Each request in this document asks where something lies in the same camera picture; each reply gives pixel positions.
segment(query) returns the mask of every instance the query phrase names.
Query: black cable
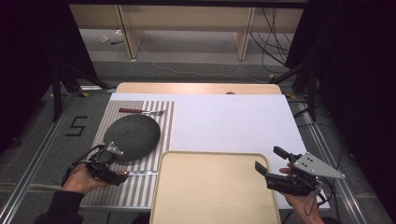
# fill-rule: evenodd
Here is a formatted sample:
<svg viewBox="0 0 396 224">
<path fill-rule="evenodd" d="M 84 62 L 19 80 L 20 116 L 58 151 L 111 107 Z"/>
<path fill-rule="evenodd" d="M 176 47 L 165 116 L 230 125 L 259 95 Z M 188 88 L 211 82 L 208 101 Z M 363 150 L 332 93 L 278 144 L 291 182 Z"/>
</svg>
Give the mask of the black cable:
<svg viewBox="0 0 396 224">
<path fill-rule="evenodd" d="M 256 38 L 254 38 L 253 34 L 250 33 L 250 36 L 253 38 L 254 42 L 256 42 L 257 46 L 259 46 L 260 49 L 262 49 L 266 54 L 268 54 L 268 56 L 270 56 L 272 59 L 274 59 L 275 61 L 277 61 L 278 63 L 285 65 L 284 63 L 282 63 L 278 58 L 276 58 L 274 55 L 272 55 L 270 52 L 268 52 L 266 49 L 264 49 L 259 42 L 257 42 Z"/>
<path fill-rule="evenodd" d="M 271 25 L 270 22 L 268 21 L 267 15 L 265 14 L 265 11 L 264 11 L 264 8 L 263 8 L 263 7 L 262 7 L 262 15 L 264 16 L 265 20 L 267 21 L 268 27 L 270 28 L 270 34 L 268 35 L 268 37 L 269 37 L 271 34 L 273 34 L 273 36 L 274 36 L 274 38 L 275 38 L 275 41 L 276 41 L 277 50 L 278 50 L 278 52 L 279 52 L 279 56 L 280 56 L 280 58 L 282 59 L 282 61 L 283 61 L 283 63 L 284 63 L 285 60 L 283 59 L 282 53 L 280 52 L 280 49 L 282 49 L 282 46 L 280 45 L 279 40 L 277 39 L 277 36 L 276 36 L 276 26 L 275 26 L 276 8 L 273 7 L 273 22 L 272 22 L 272 25 Z"/>
<path fill-rule="evenodd" d="M 283 34 L 283 35 L 286 37 L 286 39 L 288 39 L 289 44 L 291 44 L 291 41 L 290 41 L 290 39 L 288 38 L 288 36 L 287 36 L 286 34 Z"/>
<path fill-rule="evenodd" d="M 268 39 L 269 39 L 269 35 L 268 35 L 267 40 L 264 40 L 264 39 L 262 38 L 262 36 L 260 35 L 260 33 L 257 33 L 257 36 L 262 40 L 262 42 L 265 43 L 265 45 L 268 45 L 268 46 L 273 47 L 273 48 L 275 48 L 275 49 L 279 49 L 279 46 L 275 46 L 275 45 L 269 43 L 269 40 L 268 40 Z"/>
<path fill-rule="evenodd" d="M 288 220 L 288 218 L 291 216 L 293 212 L 288 212 L 288 214 L 285 216 L 285 218 L 283 218 L 282 223 L 281 224 L 285 224 L 286 221 Z"/>
<path fill-rule="evenodd" d="M 338 131 L 336 129 L 334 129 L 334 127 L 327 125 L 327 124 L 320 124 L 320 123 L 315 123 L 315 124 L 304 124 L 304 125 L 298 125 L 297 127 L 307 127 L 307 126 L 312 126 L 312 125 L 322 125 L 322 126 L 326 126 L 328 128 L 333 129 L 336 133 L 338 133 Z M 340 163 L 341 163 L 341 159 L 343 158 L 343 154 L 344 154 L 344 148 L 341 147 L 341 156 L 340 158 L 338 158 L 338 161 L 336 163 L 336 167 L 335 169 L 338 170 Z M 338 209 L 338 201 L 337 201 L 337 196 L 336 196 L 336 187 L 335 187 L 335 179 L 332 181 L 332 185 L 330 184 L 330 181 L 328 181 L 326 178 L 325 179 L 327 182 L 326 184 L 329 186 L 329 188 L 331 189 L 331 196 L 334 197 L 334 206 L 335 206 L 335 214 L 337 215 L 337 221 L 339 224 L 341 224 L 341 217 L 340 217 L 340 211 Z"/>
<path fill-rule="evenodd" d="M 106 224 L 108 224 L 108 223 L 109 223 L 109 221 L 110 221 L 110 217 L 111 217 L 111 212 L 109 212 L 109 213 L 107 214 Z"/>
<path fill-rule="evenodd" d="M 297 112 L 295 115 L 293 115 L 293 117 L 294 117 L 294 118 L 297 118 L 297 117 L 299 117 L 300 115 L 302 115 L 304 112 L 307 112 L 307 111 L 308 111 L 308 108 L 303 109 L 303 110 Z"/>
</svg>

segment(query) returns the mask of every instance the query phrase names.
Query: person's hand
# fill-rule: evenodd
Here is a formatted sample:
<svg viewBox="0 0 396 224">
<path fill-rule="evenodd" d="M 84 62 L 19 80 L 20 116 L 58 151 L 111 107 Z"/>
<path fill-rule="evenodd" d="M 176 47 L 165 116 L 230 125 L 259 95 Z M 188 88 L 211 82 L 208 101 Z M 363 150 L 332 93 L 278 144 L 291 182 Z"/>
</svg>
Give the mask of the person's hand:
<svg viewBox="0 0 396 224">
<path fill-rule="evenodd" d="M 291 174 L 291 165 L 288 167 L 280 168 L 279 172 L 282 174 Z M 294 212 L 297 214 L 300 221 L 304 224 L 321 224 L 323 223 L 320 212 L 318 209 L 317 195 L 311 192 L 307 196 L 293 196 L 290 194 L 282 193 L 285 196 L 286 201 L 293 207 Z"/>
<path fill-rule="evenodd" d="M 110 184 L 92 178 L 85 164 L 78 165 L 67 178 L 63 191 L 73 191 L 77 193 L 86 194 L 93 189 L 99 187 L 106 187 Z"/>
</svg>

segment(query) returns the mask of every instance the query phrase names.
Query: plastic tray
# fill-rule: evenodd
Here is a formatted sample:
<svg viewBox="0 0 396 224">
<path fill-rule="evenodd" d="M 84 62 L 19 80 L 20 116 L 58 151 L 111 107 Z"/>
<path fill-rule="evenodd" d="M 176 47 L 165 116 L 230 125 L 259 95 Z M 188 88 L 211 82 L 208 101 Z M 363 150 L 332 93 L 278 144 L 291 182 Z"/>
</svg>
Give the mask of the plastic tray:
<svg viewBox="0 0 396 224">
<path fill-rule="evenodd" d="M 280 223 L 276 197 L 254 169 L 263 155 L 167 151 L 151 224 Z"/>
</svg>

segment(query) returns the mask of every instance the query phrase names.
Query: floor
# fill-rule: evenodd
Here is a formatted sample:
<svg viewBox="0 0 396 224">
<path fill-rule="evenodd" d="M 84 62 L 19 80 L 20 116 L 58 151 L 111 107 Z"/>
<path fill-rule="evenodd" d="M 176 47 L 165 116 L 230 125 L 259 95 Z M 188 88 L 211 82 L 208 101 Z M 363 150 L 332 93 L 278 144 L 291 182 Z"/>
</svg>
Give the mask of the floor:
<svg viewBox="0 0 396 224">
<path fill-rule="evenodd" d="M 266 71 L 266 74 L 273 74 L 280 76 L 282 72 L 288 71 L 287 68 L 282 67 L 283 60 L 286 59 L 287 49 L 290 47 L 290 41 L 292 41 L 292 35 L 277 35 L 277 42 L 280 43 L 283 50 L 274 48 L 271 46 L 266 49 L 276 58 L 274 60 L 268 54 L 262 54 L 262 50 L 255 43 L 253 37 L 250 37 L 249 44 L 247 46 L 247 55 L 244 61 L 238 61 L 236 57 L 236 49 L 233 43 L 232 33 L 214 33 L 214 32 L 165 32 L 165 31 L 147 31 L 138 52 L 137 58 L 130 60 L 127 56 L 125 46 L 122 41 L 122 35 L 119 31 L 112 30 L 80 30 L 81 35 L 85 41 L 86 47 L 90 53 L 92 61 L 99 66 L 104 66 L 105 63 L 151 63 L 153 69 L 169 69 L 165 66 L 170 66 L 172 63 L 185 63 L 187 64 L 188 72 L 172 70 L 175 76 L 219 76 L 229 79 L 231 82 L 235 81 L 235 77 L 232 72 L 227 69 L 217 72 L 216 74 L 205 74 L 200 71 L 194 71 L 194 64 L 207 64 L 208 67 L 217 66 L 239 66 L 239 65 L 259 65 L 262 70 Z M 269 34 L 252 34 L 254 38 L 264 46 L 264 41 Z M 102 43 L 102 38 L 108 38 L 105 43 Z M 276 45 L 276 40 L 273 36 L 270 36 L 270 44 Z M 99 74 L 100 77 L 106 79 L 113 76 L 113 71 L 105 71 Z M 251 77 L 245 77 L 246 82 L 262 83 L 262 80 L 258 80 Z M 292 93 L 290 86 L 292 78 L 279 84 L 283 93 Z M 106 99 L 108 100 L 109 93 L 106 94 L 93 94 L 92 97 L 100 98 L 97 102 L 102 102 L 102 105 L 96 106 L 97 111 L 92 111 L 90 117 L 97 117 L 100 119 L 101 109 L 106 108 Z M 288 99 L 290 101 L 290 109 L 293 114 L 298 113 L 302 109 L 306 108 L 306 104 L 301 103 L 305 98 L 303 95 L 294 95 Z M 45 101 L 50 102 L 50 90 L 49 94 L 44 98 Z M 73 107 L 78 110 L 84 104 L 80 104 L 80 100 L 77 99 L 74 102 Z M 318 122 L 316 125 L 312 123 L 312 120 L 306 114 L 296 116 L 296 124 L 299 126 L 302 138 L 308 151 L 316 153 L 318 155 L 326 154 L 327 151 L 332 155 L 333 161 L 339 166 L 340 170 L 350 176 L 345 182 L 336 184 L 337 188 L 350 190 L 350 193 L 345 193 L 341 190 L 337 192 L 337 201 L 331 201 L 331 209 L 323 210 L 323 216 L 340 217 L 342 223 L 392 223 L 386 212 L 384 211 L 381 203 L 376 198 L 375 194 L 371 190 L 369 184 L 365 180 L 361 173 L 359 166 L 354 163 L 353 155 L 347 153 L 347 146 L 345 146 L 342 136 L 336 130 L 331 116 L 327 113 L 325 104 L 320 99 L 316 103 L 317 105 L 317 117 Z M 29 140 L 29 148 L 38 148 L 41 144 L 41 139 L 46 137 L 47 130 L 51 126 L 50 120 L 47 118 L 51 116 L 53 107 L 43 106 L 38 108 L 36 111 L 35 119 L 26 127 L 25 135 L 34 137 L 33 140 Z M 95 132 L 95 127 L 87 130 L 87 132 Z M 320 133 L 324 136 L 323 138 L 316 138 L 314 133 Z M 53 142 L 55 147 L 62 144 L 63 142 Z M 81 147 L 87 144 L 85 142 L 76 142 L 75 147 Z M 7 183 L 1 183 L 0 185 L 0 204 L 4 205 L 7 198 L 11 194 L 13 188 L 23 172 L 25 172 L 28 162 L 34 156 L 32 150 L 22 150 L 26 147 L 26 144 L 22 144 L 20 148 L 14 148 L 7 152 L 7 155 L 0 158 L 3 162 L 0 163 L 0 176 L 2 179 L 6 179 Z M 73 152 L 73 155 L 69 155 L 68 158 L 62 158 L 60 160 L 72 160 L 78 155 L 78 152 Z M 47 155 L 47 162 L 61 162 L 55 160 L 57 155 L 49 152 Z M 24 161 L 20 165 L 14 165 L 16 161 Z M 48 179 L 48 174 L 53 175 L 54 171 L 46 171 L 45 167 L 41 167 L 40 171 L 35 174 L 35 179 Z M 57 186 L 46 185 L 46 190 L 43 190 L 43 186 L 31 186 L 26 193 L 25 199 L 21 204 L 18 204 L 18 212 L 11 223 L 28 223 L 26 220 L 32 221 L 34 217 L 40 212 L 45 212 L 48 207 L 48 201 L 51 198 L 51 191 L 56 189 Z M 351 202 L 348 196 L 352 196 L 353 203 L 357 204 L 362 212 L 363 218 L 354 218 L 353 216 L 359 216 L 356 214 L 356 210 L 348 207 Z M 32 209 L 32 202 L 40 202 L 41 206 L 36 206 L 36 209 Z M 280 211 L 280 215 L 283 218 L 287 216 L 289 211 Z M 84 223 L 129 223 L 137 213 L 125 213 L 125 212 L 97 212 L 97 211 L 82 211 L 82 214 L 86 218 Z M 296 217 L 291 216 L 286 223 L 295 223 Z"/>
</svg>

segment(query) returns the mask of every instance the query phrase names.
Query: wire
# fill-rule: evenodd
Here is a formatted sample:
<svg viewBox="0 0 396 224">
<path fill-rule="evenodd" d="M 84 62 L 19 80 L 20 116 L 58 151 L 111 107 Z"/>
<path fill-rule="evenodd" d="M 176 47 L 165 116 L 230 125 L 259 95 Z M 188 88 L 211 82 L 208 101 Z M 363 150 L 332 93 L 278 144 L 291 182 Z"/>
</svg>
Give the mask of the wire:
<svg viewBox="0 0 396 224">
<path fill-rule="evenodd" d="M 141 45 L 140 45 L 140 48 L 141 48 L 145 53 L 147 53 L 147 52 L 145 51 L 145 49 L 144 49 Z M 258 80 L 258 79 L 255 79 L 255 78 L 251 78 L 251 77 L 230 77 L 230 76 L 223 75 L 223 74 L 221 74 L 221 73 L 216 73 L 216 74 L 201 74 L 201 73 L 189 72 L 189 71 L 188 71 L 188 72 L 180 72 L 180 71 L 177 71 L 177 70 L 172 69 L 172 68 L 160 67 L 159 65 L 157 65 L 157 64 L 154 63 L 154 62 L 150 62 L 150 63 L 151 63 L 154 67 L 156 67 L 156 68 L 158 68 L 158 69 L 167 70 L 167 71 L 171 71 L 171 72 L 178 73 L 178 74 L 191 74 L 191 75 L 196 75 L 196 76 L 201 76 L 201 77 L 216 77 L 216 76 L 218 76 L 218 77 L 227 77 L 227 78 L 235 78 L 235 79 L 247 79 L 247 80 L 259 82 L 259 83 L 262 83 L 262 84 L 268 84 L 268 83 L 269 83 L 269 82 L 261 81 L 261 80 Z"/>
<path fill-rule="evenodd" d="M 336 133 L 338 133 L 338 131 L 336 129 L 334 129 L 334 127 L 327 125 L 327 124 L 320 124 L 320 123 L 315 123 L 315 124 L 304 124 L 304 125 L 298 125 L 297 127 L 307 127 L 307 126 L 312 126 L 312 125 L 322 125 L 322 126 L 326 126 L 328 128 L 333 129 Z M 338 170 L 340 163 L 341 163 L 341 159 L 343 158 L 344 155 L 344 148 L 341 147 L 341 156 L 340 158 L 338 158 L 338 161 L 336 163 L 336 167 L 335 169 Z M 332 184 L 329 180 L 327 180 L 326 178 L 323 178 L 324 181 L 329 188 L 331 189 L 331 196 L 329 196 L 328 201 L 330 200 L 331 197 L 334 197 L 334 207 L 335 207 L 335 214 L 337 215 L 337 221 L 339 224 L 341 224 L 341 217 L 340 217 L 340 211 L 338 209 L 338 201 L 337 201 L 337 196 L 336 196 L 336 187 L 335 187 L 335 178 L 332 180 Z"/>
<path fill-rule="evenodd" d="M 291 214 L 292 214 L 293 212 L 289 212 L 286 216 L 285 216 L 285 218 L 283 218 L 283 220 L 282 220 L 282 223 L 281 224 L 285 224 L 286 223 L 286 221 L 288 220 L 288 218 L 291 216 Z"/>
<path fill-rule="evenodd" d="M 259 46 L 260 49 L 262 49 L 263 52 L 265 52 L 268 56 L 270 56 L 272 59 L 274 59 L 275 61 L 277 61 L 278 63 L 285 65 L 284 63 L 282 63 L 278 58 L 276 58 L 274 55 L 272 55 L 270 52 L 268 52 L 265 48 L 263 48 L 259 42 L 256 40 L 256 38 L 254 38 L 253 34 L 250 33 L 250 36 L 253 38 L 254 42 L 256 42 L 257 46 Z"/>
<path fill-rule="evenodd" d="M 264 16 L 265 20 L 267 21 L 268 27 L 270 28 L 270 34 L 273 34 L 273 36 L 274 36 L 274 38 L 275 38 L 276 45 L 277 45 L 277 50 L 278 50 L 278 52 L 279 52 L 280 58 L 282 59 L 282 61 L 283 61 L 283 63 L 284 63 L 285 60 L 283 59 L 282 53 L 280 52 L 280 50 L 282 49 L 282 52 L 283 52 L 283 54 L 285 55 L 285 57 L 286 57 L 286 53 L 285 53 L 285 51 L 283 50 L 282 46 L 280 45 L 279 40 L 277 39 L 277 36 L 276 36 L 276 26 L 275 26 L 275 21 L 276 21 L 276 8 L 273 7 L 273 21 L 272 21 L 272 24 L 270 24 L 270 22 L 269 22 L 269 20 L 268 20 L 268 18 L 267 18 L 267 15 L 265 14 L 265 11 L 264 11 L 264 8 L 263 8 L 263 7 L 262 7 L 262 15 Z"/>
<path fill-rule="evenodd" d="M 257 33 L 257 36 L 265 43 L 265 45 L 268 45 L 268 46 L 270 46 L 270 47 L 279 49 L 279 46 L 275 46 L 275 45 L 269 43 L 269 37 L 270 37 L 270 35 L 268 35 L 267 40 L 262 39 L 262 36 L 260 35 L 260 33 Z"/>
</svg>

